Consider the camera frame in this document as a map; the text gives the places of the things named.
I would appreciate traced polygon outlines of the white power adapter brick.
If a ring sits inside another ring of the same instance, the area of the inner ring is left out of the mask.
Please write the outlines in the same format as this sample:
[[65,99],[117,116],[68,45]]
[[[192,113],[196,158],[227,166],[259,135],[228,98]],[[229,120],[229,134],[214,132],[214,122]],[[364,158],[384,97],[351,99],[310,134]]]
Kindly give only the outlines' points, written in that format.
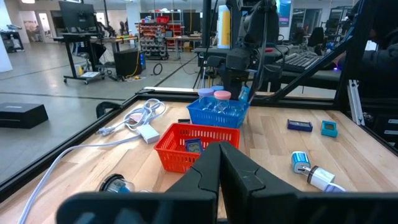
[[147,144],[152,144],[160,139],[160,134],[149,124],[137,127],[137,132],[142,136]]

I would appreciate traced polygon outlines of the person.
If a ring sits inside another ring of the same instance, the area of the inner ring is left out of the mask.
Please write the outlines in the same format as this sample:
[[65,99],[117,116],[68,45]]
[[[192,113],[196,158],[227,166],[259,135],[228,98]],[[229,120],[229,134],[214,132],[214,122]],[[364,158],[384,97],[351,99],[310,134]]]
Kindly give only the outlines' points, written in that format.
[[398,98],[398,0],[377,0],[369,40],[377,50],[366,50],[359,72],[363,98]]

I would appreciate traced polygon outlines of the teal wall charger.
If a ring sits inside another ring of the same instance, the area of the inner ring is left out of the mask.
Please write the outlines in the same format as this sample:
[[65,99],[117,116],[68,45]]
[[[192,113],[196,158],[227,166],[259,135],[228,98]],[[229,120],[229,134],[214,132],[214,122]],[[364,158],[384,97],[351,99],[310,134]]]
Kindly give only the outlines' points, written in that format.
[[311,164],[306,152],[294,151],[291,155],[292,169],[297,174],[310,172]]

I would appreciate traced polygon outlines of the purple wall charger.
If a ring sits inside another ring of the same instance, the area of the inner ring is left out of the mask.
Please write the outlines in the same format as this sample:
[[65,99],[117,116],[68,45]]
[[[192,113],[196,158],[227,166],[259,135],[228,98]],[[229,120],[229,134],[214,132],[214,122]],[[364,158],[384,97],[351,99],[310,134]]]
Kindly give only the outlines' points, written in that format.
[[346,190],[337,184],[329,183],[323,190],[324,192],[345,192]]

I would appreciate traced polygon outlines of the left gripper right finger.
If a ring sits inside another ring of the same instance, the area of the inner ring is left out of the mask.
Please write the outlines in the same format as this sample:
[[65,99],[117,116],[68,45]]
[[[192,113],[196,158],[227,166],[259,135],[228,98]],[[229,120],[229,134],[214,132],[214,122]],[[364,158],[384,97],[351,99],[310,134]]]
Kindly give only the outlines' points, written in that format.
[[302,192],[230,143],[220,149],[230,224],[398,224],[398,193]]

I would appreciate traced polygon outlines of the blue plastic basket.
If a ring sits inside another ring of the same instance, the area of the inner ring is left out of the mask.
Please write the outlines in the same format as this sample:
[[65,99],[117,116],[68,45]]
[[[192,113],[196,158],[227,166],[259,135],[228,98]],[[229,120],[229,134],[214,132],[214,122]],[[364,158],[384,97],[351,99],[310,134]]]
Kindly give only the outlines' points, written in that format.
[[225,113],[218,113],[213,110],[203,110],[199,100],[190,103],[187,110],[193,124],[219,126],[225,128],[239,128],[249,108],[249,104],[231,100]]

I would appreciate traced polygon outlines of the black floor box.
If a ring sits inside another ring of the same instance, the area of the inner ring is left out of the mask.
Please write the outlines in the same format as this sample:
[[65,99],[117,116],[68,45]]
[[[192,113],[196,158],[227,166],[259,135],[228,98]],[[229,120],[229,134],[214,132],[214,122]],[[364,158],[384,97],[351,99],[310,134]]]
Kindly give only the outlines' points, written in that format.
[[0,103],[0,128],[31,129],[48,119],[43,104]]

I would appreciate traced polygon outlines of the pink lid clear jar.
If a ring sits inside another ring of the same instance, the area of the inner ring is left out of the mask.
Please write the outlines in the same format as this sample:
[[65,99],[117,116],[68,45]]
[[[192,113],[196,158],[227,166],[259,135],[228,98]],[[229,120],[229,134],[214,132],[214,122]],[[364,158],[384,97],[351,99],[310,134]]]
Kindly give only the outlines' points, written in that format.
[[214,92],[216,99],[216,109],[218,113],[224,113],[229,106],[229,100],[231,99],[231,93],[225,90],[219,90]]

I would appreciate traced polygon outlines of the red plastic basket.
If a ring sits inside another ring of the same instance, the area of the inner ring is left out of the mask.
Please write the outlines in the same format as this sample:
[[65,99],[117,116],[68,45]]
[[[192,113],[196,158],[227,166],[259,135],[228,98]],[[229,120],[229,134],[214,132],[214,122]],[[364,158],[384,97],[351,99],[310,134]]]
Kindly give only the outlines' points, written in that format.
[[227,141],[239,147],[240,132],[234,128],[173,123],[154,146],[163,168],[169,172],[185,173],[201,154],[187,152],[185,140],[196,138],[201,139],[204,152],[212,142]]

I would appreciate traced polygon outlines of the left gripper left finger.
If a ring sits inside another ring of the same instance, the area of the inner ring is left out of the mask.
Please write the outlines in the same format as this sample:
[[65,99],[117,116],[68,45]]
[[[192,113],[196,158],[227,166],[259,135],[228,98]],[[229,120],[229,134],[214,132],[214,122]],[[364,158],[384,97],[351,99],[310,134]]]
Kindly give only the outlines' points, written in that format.
[[221,149],[210,143],[165,192],[86,192],[66,199],[56,224],[215,224]]

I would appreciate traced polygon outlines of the black rolling desk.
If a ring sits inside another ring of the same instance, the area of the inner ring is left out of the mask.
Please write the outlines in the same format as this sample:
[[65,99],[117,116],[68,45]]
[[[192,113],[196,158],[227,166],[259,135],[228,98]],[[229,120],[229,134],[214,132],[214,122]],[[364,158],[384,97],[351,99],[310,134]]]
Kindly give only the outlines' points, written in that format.
[[[129,43],[132,40],[139,40],[138,36],[120,36],[120,37],[103,37],[97,33],[63,33],[61,37],[53,38],[56,42],[64,43],[68,55],[68,61],[72,71],[71,75],[64,75],[63,81],[67,83],[68,80],[80,80],[84,84],[89,84],[89,81],[94,78],[106,77],[106,68],[116,68],[114,62],[97,63],[96,52],[93,48],[93,44],[112,44],[112,51],[115,54],[120,51],[119,45],[123,43]],[[72,44],[83,44],[83,49],[86,52],[77,53],[76,56],[85,56],[86,59],[86,70],[82,69],[82,74],[77,74],[78,68],[73,61],[73,49]]]

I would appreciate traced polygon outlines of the black monitor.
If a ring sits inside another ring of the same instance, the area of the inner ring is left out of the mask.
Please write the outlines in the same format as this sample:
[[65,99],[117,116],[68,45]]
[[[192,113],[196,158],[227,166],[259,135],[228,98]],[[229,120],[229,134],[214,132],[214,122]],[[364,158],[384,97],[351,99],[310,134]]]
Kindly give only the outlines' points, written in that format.
[[61,15],[69,33],[94,32],[96,30],[95,10],[92,4],[60,1]]

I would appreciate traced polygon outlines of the blue screen monitor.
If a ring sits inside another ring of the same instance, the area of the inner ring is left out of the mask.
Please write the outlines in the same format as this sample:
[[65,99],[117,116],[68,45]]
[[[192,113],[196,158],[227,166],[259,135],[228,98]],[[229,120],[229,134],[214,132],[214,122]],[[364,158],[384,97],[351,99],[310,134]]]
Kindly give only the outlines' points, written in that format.
[[275,0],[275,1],[277,6],[277,13],[279,15],[279,26],[289,27],[292,0]]

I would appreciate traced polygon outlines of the white and yellow roll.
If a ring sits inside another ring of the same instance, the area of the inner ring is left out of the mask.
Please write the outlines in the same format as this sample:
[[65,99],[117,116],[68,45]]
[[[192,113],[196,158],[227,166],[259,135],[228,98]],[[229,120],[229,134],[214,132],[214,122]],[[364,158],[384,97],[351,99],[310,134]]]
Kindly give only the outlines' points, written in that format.
[[218,6],[218,37],[217,47],[219,49],[230,49],[231,47],[231,13],[227,5]]

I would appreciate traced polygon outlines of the black clamp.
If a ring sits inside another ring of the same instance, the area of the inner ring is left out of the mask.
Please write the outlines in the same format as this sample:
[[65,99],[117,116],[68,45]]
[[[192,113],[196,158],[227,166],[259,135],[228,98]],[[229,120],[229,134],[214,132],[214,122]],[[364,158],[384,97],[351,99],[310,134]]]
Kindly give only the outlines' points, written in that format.
[[96,106],[96,118],[102,117],[115,117],[118,111],[122,108],[122,104],[114,103],[110,101],[103,101]]

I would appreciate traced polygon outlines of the white bracket strip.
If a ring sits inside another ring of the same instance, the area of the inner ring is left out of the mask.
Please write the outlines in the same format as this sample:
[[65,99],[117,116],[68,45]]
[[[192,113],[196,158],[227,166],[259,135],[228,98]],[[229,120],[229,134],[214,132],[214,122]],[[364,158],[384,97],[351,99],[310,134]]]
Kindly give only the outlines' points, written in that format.
[[361,101],[358,92],[358,81],[357,80],[348,80],[348,99],[349,106],[351,110],[351,118],[358,126],[364,126],[364,116],[363,110],[361,106]]

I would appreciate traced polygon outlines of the black aluminium frame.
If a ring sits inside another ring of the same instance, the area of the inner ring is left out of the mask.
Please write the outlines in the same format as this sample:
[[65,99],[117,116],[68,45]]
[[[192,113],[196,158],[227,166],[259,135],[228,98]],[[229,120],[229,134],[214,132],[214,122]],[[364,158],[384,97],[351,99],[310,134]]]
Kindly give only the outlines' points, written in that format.
[[[355,16],[357,24],[350,31],[353,33],[344,42],[337,46],[334,51],[330,52],[323,59],[312,65],[306,72],[303,72],[293,81],[291,81],[286,87],[278,90],[276,93],[270,96],[261,96],[259,93],[253,95],[249,99],[250,104],[253,106],[264,106],[264,107],[276,107],[276,108],[295,108],[295,109],[315,109],[315,110],[338,110],[346,111],[347,101],[344,99],[348,95],[348,92],[343,89],[344,82],[347,82],[349,78],[356,76],[358,73],[354,71],[354,63],[359,62],[359,49],[364,47],[364,44],[355,46],[353,41],[363,39],[364,32],[367,28],[370,28],[370,22],[373,20],[375,15],[375,9],[377,6],[377,0],[359,0],[358,13]],[[355,50],[355,53],[348,55],[347,69],[343,70],[340,75],[339,84],[337,86],[336,96],[333,100],[322,99],[322,98],[300,98],[297,96],[289,96],[288,94],[293,91],[294,88],[298,87],[306,79],[312,77],[319,69],[328,63],[334,56],[340,54],[342,51]],[[197,99],[193,95],[192,91],[184,92],[182,90],[160,90],[157,87],[147,87],[139,90],[135,95],[128,98],[122,103],[122,108],[118,111],[117,115],[127,110],[132,104],[138,100],[144,100],[149,98],[155,98],[162,101],[174,101],[174,102],[189,102]],[[31,182],[38,175],[43,173],[50,167],[50,164],[67,149],[75,146],[80,146],[83,141],[94,135],[97,129],[105,123],[111,121],[115,117],[102,117],[97,119],[91,125],[85,127],[80,132],[76,133],[69,139],[65,140],[57,147],[53,148],[42,157],[38,158],[33,163],[22,169],[17,174],[13,175],[5,182],[0,184],[0,203],[7,200],[9,197],[14,195],[19,189],[23,188],[29,182]]]

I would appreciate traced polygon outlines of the black keyboard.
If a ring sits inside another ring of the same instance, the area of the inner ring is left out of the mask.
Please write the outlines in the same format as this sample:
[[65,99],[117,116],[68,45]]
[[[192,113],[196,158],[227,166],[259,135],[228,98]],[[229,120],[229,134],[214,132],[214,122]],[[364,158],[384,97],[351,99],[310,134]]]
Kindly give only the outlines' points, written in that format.
[[312,52],[293,53],[276,61],[274,65],[278,65],[288,72],[302,73],[320,59],[322,59],[322,56],[315,55]]

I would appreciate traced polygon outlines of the white wall charger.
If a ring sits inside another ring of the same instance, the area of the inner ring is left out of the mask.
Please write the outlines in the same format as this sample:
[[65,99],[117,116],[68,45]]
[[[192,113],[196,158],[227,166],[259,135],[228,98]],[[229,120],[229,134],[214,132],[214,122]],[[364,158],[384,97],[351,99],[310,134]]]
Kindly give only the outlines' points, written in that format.
[[313,166],[312,168],[303,167],[304,174],[307,176],[307,183],[324,191],[330,183],[334,182],[335,174],[319,167]]

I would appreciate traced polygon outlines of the black cart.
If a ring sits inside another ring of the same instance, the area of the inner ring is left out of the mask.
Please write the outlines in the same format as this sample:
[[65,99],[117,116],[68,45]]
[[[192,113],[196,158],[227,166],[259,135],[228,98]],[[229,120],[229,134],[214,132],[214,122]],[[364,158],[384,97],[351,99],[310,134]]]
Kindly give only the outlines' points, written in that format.
[[7,53],[23,52],[24,46],[21,41],[21,37],[17,31],[0,31],[3,44]]

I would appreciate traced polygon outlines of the red bin shelf rack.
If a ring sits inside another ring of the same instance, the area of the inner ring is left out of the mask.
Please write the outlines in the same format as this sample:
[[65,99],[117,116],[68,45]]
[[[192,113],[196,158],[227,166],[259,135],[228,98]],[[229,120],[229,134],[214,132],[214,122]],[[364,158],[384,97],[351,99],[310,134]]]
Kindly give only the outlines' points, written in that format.
[[147,16],[135,23],[141,52],[149,60],[169,59],[169,50],[180,53],[177,37],[182,34],[183,24],[170,16]]

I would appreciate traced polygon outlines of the purple lid clear jar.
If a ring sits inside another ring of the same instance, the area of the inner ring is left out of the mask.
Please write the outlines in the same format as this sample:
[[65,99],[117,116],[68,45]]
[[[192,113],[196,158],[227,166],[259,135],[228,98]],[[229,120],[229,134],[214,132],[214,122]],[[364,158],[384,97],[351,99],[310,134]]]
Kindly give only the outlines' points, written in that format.
[[198,90],[199,102],[202,110],[212,110],[215,105],[214,90],[201,88]]

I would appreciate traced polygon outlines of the black computer tower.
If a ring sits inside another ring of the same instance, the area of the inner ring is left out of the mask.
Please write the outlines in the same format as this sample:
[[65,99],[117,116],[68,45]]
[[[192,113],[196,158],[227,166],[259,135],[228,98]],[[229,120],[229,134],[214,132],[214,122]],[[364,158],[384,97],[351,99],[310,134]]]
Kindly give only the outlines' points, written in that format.
[[116,74],[119,77],[140,75],[146,69],[145,55],[139,49],[127,49],[114,53]]

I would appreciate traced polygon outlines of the blue sand timer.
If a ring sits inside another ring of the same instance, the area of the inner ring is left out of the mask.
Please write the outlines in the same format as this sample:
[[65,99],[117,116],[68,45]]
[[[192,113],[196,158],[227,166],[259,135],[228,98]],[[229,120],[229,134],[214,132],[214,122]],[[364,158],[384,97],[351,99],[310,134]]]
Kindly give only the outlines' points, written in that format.
[[132,182],[127,181],[123,175],[111,174],[102,181],[98,191],[112,193],[129,193],[136,192],[136,187]]

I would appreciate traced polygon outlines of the teal digital display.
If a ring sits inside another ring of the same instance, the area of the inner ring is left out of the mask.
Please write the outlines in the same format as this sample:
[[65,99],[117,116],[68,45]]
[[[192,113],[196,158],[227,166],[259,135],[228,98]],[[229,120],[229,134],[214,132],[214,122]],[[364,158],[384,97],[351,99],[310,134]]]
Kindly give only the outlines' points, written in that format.
[[338,136],[336,123],[333,121],[322,121],[321,135],[336,138]]

